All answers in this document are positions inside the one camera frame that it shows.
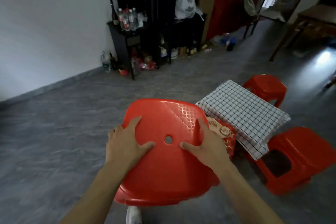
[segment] checkered tablecloth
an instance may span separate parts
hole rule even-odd
[[[196,103],[212,118],[232,124],[240,144],[257,160],[268,152],[274,132],[291,120],[288,114],[229,80]]]

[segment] hand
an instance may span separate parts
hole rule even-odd
[[[203,131],[203,142],[200,146],[194,146],[187,142],[181,142],[180,147],[193,154],[202,164],[210,167],[215,174],[223,165],[231,164],[226,145],[221,137],[209,130],[203,120],[197,119]]]
[[[155,142],[147,142],[139,145],[135,139],[135,127],[141,120],[141,117],[130,121],[127,128],[117,126],[108,133],[108,142],[106,144],[106,164],[110,162],[120,162],[125,171],[131,170],[147,151],[155,146]]]

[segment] gray floor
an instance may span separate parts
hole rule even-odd
[[[285,30],[262,21],[233,52],[213,47],[158,71],[145,71],[136,81],[97,74],[0,111],[0,223],[57,223],[104,163],[108,130],[140,98],[195,103],[228,79],[243,84],[254,74],[274,74],[288,87],[281,106],[292,117],[286,128],[310,127],[336,148],[336,87],[321,92],[336,69],[336,52],[326,49],[299,58],[283,50],[269,63]],[[286,223],[336,223],[335,166],[283,197],[269,193],[248,163],[238,161],[237,166]],[[113,203],[106,223],[125,223],[126,209]],[[239,223],[220,186],[179,205],[147,208],[144,220]]]

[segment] shoe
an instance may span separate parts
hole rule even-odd
[[[138,207],[128,207],[126,214],[126,224],[142,224],[141,211]]]

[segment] bag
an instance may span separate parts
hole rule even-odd
[[[176,0],[175,17],[178,20],[193,18],[195,15],[195,0]]]

